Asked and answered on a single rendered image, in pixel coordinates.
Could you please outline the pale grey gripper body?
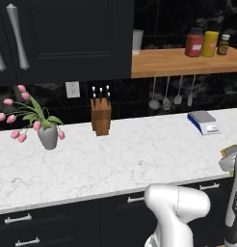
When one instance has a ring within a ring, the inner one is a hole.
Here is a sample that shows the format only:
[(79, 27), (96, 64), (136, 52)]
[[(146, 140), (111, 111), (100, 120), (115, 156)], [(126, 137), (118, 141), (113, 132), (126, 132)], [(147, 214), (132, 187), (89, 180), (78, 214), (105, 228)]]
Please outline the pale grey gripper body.
[(233, 172), (237, 153), (233, 153), (219, 161), (219, 165), (224, 172)]

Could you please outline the yellow and grey sponge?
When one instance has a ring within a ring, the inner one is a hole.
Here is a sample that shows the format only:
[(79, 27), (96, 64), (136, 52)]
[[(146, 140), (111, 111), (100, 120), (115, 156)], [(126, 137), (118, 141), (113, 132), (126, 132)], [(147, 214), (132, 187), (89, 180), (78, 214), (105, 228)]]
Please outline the yellow and grey sponge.
[(227, 158), (229, 156), (233, 156), (237, 154), (237, 144), (231, 145), (223, 150), (221, 150), (221, 154), (223, 158)]

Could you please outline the dark navy drawer front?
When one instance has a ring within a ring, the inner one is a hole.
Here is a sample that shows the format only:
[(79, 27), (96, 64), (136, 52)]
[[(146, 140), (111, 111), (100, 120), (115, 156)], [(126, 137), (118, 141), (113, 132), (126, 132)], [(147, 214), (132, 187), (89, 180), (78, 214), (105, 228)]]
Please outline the dark navy drawer front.
[(145, 247), (156, 227), (156, 219), (144, 201), (143, 192), (124, 194), (99, 200), (102, 247)]
[(40, 243), (24, 247), (101, 247), (100, 237), (76, 232), (73, 227), (36, 227), (0, 233), (0, 247), (15, 247), (20, 241), (39, 238)]
[(185, 184), (185, 187), (199, 189), (200, 185), (212, 185), (215, 182), (220, 184), (219, 188), (204, 190), (211, 203), (209, 213), (188, 224), (194, 235), (195, 247), (218, 247), (224, 244), (224, 222), (233, 177)]
[[(30, 221), (17, 222), (6, 225), (4, 220), (8, 217), (17, 218), (26, 216), (28, 213), (33, 217)], [(58, 206), (28, 209), (0, 215), (0, 231), (13, 227), (34, 226), (40, 223), (50, 223), (63, 220), (76, 220), (97, 216), (99, 213), (98, 200), (76, 202)]]

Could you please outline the white and blue kitchen scale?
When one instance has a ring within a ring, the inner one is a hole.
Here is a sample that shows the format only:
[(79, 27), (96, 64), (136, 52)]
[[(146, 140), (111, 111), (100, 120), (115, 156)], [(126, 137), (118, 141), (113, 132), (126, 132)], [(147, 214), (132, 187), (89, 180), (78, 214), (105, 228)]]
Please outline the white and blue kitchen scale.
[(201, 110), (189, 112), (187, 118), (202, 135), (220, 133), (216, 119), (207, 111)]

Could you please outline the hanging silver spatula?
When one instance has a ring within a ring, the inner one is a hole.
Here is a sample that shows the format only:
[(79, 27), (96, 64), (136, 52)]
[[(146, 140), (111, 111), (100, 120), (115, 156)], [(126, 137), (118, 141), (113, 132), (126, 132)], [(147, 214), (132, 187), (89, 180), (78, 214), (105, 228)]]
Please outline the hanging silver spatula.
[(195, 81), (196, 81), (196, 75), (194, 75), (194, 77), (193, 77), (192, 88), (191, 88), (190, 94), (188, 96), (187, 104), (188, 104), (189, 107), (191, 107), (192, 104), (193, 104), (193, 89), (194, 89)]

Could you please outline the hanging silver spoon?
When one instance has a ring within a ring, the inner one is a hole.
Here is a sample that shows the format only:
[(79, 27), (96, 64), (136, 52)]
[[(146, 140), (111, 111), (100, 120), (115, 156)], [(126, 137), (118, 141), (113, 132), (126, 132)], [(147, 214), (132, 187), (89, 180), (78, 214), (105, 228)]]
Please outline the hanging silver spoon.
[[(179, 85), (180, 86), (182, 85), (182, 81), (183, 81), (183, 77), (180, 77), (180, 82), (179, 82)], [(179, 105), (181, 103), (181, 101), (182, 101), (182, 95), (180, 93), (177, 93), (177, 95), (174, 98), (173, 103), (175, 105)]]
[(171, 103), (170, 103), (170, 100), (168, 99), (169, 84), (170, 84), (170, 77), (168, 76), (165, 97), (163, 99), (163, 108), (165, 111), (171, 110)]

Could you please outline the hanging silver ladle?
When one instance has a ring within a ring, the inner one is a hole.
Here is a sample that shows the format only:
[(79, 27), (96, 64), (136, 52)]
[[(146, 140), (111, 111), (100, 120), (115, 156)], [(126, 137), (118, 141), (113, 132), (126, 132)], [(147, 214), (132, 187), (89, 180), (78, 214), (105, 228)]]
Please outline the hanging silver ladle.
[(155, 85), (156, 85), (156, 77), (154, 77), (153, 80), (153, 90), (152, 90), (152, 97), (151, 100), (148, 102), (148, 106), (152, 110), (157, 110), (160, 108), (160, 102), (156, 99), (154, 99), (154, 94), (155, 94)]

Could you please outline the dark jar with yellow label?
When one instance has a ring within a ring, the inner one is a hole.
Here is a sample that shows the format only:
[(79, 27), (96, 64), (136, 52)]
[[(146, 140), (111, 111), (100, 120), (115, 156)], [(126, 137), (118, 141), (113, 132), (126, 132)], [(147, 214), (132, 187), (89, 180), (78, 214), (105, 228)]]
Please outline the dark jar with yellow label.
[(219, 41), (217, 54), (226, 55), (229, 48), (230, 35), (223, 34), (221, 40)]

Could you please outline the yellow bottle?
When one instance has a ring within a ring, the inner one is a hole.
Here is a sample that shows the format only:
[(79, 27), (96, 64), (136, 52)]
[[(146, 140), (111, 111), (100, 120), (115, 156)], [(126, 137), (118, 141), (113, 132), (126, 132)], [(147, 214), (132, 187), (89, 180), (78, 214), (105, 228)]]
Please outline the yellow bottle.
[(215, 31), (206, 31), (200, 51), (203, 57), (213, 57), (215, 54), (219, 33)]

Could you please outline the red jar with black lid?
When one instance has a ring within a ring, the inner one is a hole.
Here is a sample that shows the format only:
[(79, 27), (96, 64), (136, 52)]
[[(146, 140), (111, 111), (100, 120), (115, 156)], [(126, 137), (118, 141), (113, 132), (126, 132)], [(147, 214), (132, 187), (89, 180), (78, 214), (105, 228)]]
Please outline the red jar with black lid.
[(186, 40), (185, 55), (188, 57), (198, 57), (203, 43), (203, 29), (192, 27)]

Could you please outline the white cup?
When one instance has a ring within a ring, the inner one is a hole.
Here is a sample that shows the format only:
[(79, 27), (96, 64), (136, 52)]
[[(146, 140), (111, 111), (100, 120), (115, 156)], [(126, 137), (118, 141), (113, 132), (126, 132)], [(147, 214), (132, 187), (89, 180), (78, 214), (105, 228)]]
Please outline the white cup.
[(132, 43), (132, 51), (140, 51), (143, 42), (144, 31), (143, 30), (134, 30), (133, 31), (133, 43)]

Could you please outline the grey vase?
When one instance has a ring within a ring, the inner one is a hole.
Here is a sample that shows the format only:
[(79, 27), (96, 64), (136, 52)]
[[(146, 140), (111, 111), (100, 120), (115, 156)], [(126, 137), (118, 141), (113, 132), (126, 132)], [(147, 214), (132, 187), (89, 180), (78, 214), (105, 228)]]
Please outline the grey vase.
[(46, 128), (46, 129), (41, 128), (38, 131), (38, 136), (42, 145), (46, 150), (51, 151), (57, 147), (58, 130), (56, 125), (51, 124), (50, 128)]

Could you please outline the pink tulip bunch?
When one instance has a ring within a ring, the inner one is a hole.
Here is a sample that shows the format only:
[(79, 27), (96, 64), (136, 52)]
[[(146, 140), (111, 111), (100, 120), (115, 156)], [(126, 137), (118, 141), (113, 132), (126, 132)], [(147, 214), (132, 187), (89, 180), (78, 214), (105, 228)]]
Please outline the pink tulip bunch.
[(56, 125), (58, 130), (58, 139), (64, 140), (65, 133), (60, 129), (60, 124), (63, 122), (55, 117), (48, 114), (45, 117), (43, 110), (47, 108), (41, 108), (38, 102), (27, 92), (24, 85), (18, 85), (17, 89), (20, 91), (20, 95), (24, 100), (29, 100), (32, 105), (29, 106), (25, 103), (14, 101), (11, 98), (5, 98), (3, 103), (12, 106), (13, 104), (19, 105), (19, 108), (11, 113), (0, 112), (0, 122), (5, 121), (7, 124), (12, 124), (16, 121), (16, 118), (21, 116), (23, 121), (28, 121), (29, 124), (25, 126), (26, 131), (21, 133), (19, 130), (15, 130), (11, 133), (12, 139), (17, 139), (19, 143), (23, 143), (27, 139), (27, 132), (30, 128), (33, 128), (38, 132), (41, 128), (50, 128), (51, 124)]

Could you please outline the wooden wall shelf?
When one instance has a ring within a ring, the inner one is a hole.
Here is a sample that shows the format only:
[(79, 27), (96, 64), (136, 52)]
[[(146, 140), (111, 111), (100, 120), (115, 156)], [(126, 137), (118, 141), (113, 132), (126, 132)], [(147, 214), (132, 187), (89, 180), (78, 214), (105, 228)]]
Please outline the wooden wall shelf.
[(237, 72), (237, 49), (225, 56), (188, 57), (184, 48), (145, 49), (132, 56), (132, 78)]

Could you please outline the white wall socket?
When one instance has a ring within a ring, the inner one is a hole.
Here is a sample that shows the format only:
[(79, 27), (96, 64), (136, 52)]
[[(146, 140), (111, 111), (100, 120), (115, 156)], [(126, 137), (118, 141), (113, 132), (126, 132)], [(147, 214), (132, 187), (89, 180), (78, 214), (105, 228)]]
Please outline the white wall socket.
[(80, 96), (79, 82), (66, 82), (66, 97), (67, 98), (78, 98)]

